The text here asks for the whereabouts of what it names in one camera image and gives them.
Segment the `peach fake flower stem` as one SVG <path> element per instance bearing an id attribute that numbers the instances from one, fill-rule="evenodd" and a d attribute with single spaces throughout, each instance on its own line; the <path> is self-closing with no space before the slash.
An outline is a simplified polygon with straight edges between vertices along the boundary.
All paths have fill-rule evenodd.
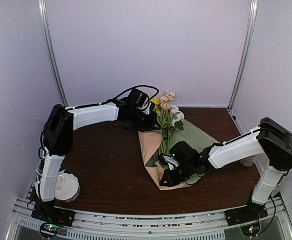
<path id="1" fill-rule="evenodd" d="M 167 152 L 168 141 L 167 141 L 167 118 L 168 118 L 168 107 L 170 102 L 173 102 L 176 94 L 172 91 L 166 91 L 165 94 L 160 97 L 162 110 L 158 113 L 158 122 L 161 127 L 161 145 L 159 147 L 159 154 L 165 154 Z"/>

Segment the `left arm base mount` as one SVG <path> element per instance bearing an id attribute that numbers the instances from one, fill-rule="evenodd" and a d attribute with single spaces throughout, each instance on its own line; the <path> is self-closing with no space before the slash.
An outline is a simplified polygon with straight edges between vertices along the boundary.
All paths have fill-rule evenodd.
<path id="1" fill-rule="evenodd" d="M 37 195 L 30 196 L 30 203 L 34 203 L 31 217 L 42 221 L 39 233 L 45 239 L 55 238 L 63 227 L 72 227 L 76 213 L 55 207 L 55 201 L 43 202 Z"/>

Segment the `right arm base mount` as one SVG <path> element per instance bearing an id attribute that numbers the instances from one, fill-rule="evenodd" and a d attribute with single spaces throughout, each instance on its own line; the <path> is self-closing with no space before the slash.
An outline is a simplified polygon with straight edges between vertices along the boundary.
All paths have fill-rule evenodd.
<path id="1" fill-rule="evenodd" d="M 225 211 L 228 226 L 240 225 L 241 233 L 245 237 L 256 238 L 262 233 L 261 219 L 269 214 L 266 203 L 255 203 L 250 196 L 247 205 Z"/>

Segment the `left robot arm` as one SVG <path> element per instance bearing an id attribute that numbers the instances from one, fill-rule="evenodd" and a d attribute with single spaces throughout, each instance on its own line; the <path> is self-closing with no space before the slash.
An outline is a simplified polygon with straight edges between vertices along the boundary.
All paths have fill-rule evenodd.
<path id="1" fill-rule="evenodd" d="M 58 211 L 49 203 L 55 199 L 58 174 L 65 156 L 74 145 L 74 132 L 90 125 L 120 121 L 133 123 L 140 132 L 155 130 L 159 123 L 155 104 L 139 86 L 105 102 L 65 107 L 56 104 L 41 133 L 43 164 L 39 168 L 38 196 L 44 202 L 38 213 L 47 222 L 58 218 Z"/>

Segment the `white scalloped dish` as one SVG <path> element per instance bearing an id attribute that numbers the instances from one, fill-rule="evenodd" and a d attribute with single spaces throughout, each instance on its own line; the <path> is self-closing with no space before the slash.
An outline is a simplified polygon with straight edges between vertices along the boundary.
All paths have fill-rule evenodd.
<path id="1" fill-rule="evenodd" d="M 58 201 L 71 203 L 80 195 L 81 184 L 79 179 L 69 173 L 62 173 L 58 176 L 55 185 L 55 198 Z"/>

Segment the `aluminium corner frame post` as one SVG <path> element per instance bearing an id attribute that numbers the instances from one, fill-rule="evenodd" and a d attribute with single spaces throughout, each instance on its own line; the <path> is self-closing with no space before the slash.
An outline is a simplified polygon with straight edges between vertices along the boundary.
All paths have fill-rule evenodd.
<path id="1" fill-rule="evenodd" d="M 240 86 L 245 74 L 245 69 L 247 66 L 248 58 L 249 58 L 249 52 L 250 52 L 250 48 L 253 42 L 255 28 L 256 28 L 258 6 L 259 6 L 258 0 L 250 1 L 250 10 L 249 10 L 249 16 L 248 16 L 248 21 L 247 21 L 247 28 L 246 28 L 246 34 L 245 34 L 245 39 L 244 39 L 243 50 L 242 50 L 239 68 L 238 68 L 236 79 L 235 79 L 234 88 L 233 88 L 231 98 L 230 98 L 228 108 L 227 108 L 229 112 L 232 112 L 234 109 L 235 101 L 237 99 Z"/>

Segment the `front aluminium rail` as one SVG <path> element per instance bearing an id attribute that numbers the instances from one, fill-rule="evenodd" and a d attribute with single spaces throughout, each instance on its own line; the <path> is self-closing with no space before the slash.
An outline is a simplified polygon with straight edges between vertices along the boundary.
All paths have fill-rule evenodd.
<path id="1" fill-rule="evenodd" d="M 292 240 L 292 222 L 281 197 L 266 204 L 268 215 L 229 225 L 224 210 L 169 215 L 120 215 L 75 211 L 73 225 L 55 240 L 248 240 L 244 231 L 261 225 L 259 240 Z"/>

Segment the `left aluminium frame post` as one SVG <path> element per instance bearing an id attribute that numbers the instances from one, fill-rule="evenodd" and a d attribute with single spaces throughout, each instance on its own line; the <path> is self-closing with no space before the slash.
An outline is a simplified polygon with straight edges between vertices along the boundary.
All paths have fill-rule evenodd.
<path id="1" fill-rule="evenodd" d="M 49 62 L 50 66 L 52 69 L 54 81 L 57 87 L 58 94 L 61 98 L 61 101 L 64 106 L 68 106 L 68 101 L 66 97 L 66 93 L 64 90 L 64 86 L 61 80 L 59 68 L 58 68 L 58 63 L 54 51 L 54 46 L 53 46 L 53 40 L 52 40 L 52 35 L 50 31 L 50 25 L 49 25 L 49 18 L 48 18 L 48 12 L 47 12 L 47 3 L 46 0 L 38 0 L 38 6 L 39 6 L 39 14 L 41 17 L 41 22 L 43 26 L 43 31 L 45 35 L 45 41 L 46 41 L 46 46 L 48 50 L 48 57 L 49 57 Z"/>

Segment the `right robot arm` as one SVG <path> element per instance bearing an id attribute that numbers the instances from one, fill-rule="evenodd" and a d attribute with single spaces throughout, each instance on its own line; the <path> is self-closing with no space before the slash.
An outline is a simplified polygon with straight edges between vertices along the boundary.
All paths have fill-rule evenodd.
<path id="1" fill-rule="evenodd" d="M 284 175 L 292 169 L 292 133 L 269 117 L 250 132 L 223 143 L 213 143 L 198 152 L 186 141 L 176 143 L 159 162 L 167 166 L 160 185 L 174 187 L 193 176 L 205 175 L 209 167 L 221 169 L 248 157 L 266 155 L 268 166 L 251 194 L 251 203 L 242 210 L 245 220 L 254 220 Z"/>

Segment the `white patterned mug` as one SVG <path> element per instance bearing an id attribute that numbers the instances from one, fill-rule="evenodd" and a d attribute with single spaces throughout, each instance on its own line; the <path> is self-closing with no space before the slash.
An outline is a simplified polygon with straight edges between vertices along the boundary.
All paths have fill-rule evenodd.
<path id="1" fill-rule="evenodd" d="M 239 162 L 240 162 L 240 164 L 242 166 L 244 166 L 246 168 L 250 168 L 255 164 L 256 158 L 257 158 L 257 156 L 253 155 L 253 156 L 250 156 L 250 157 L 246 157 L 246 158 L 240 160 Z"/>

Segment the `yellow fake flower stem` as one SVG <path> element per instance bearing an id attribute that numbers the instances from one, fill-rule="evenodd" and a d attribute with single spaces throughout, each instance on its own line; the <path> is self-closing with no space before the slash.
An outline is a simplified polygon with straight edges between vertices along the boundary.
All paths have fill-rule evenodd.
<path id="1" fill-rule="evenodd" d="M 160 112 L 162 110 L 162 101 L 160 97 L 154 97 L 150 100 L 152 104 L 154 104 L 154 111 Z"/>

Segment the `green wrapping paper sheet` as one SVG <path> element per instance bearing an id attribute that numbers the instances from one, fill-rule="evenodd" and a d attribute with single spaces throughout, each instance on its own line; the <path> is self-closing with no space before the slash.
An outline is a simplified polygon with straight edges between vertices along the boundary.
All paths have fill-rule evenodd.
<path id="1" fill-rule="evenodd" d="M 178 142 L 185 141 L 192 148 L 196 149 L 199 153 L 201 153 L 203 149 L 210 147 L 214 143 L 218 142 L 216 139 L 214 139 L 213 137 L 211 137 L 206 132 L 196 127 L 189 121 L 184 120 L 183 123 L 184 123 L 184 130 L 181 131 L 177 129 L 174 132 L 173 137 L 172 137 L 172 142 L 170 144 L 170 147 L 167 146 L 167 150 L 171 149 Z"/>

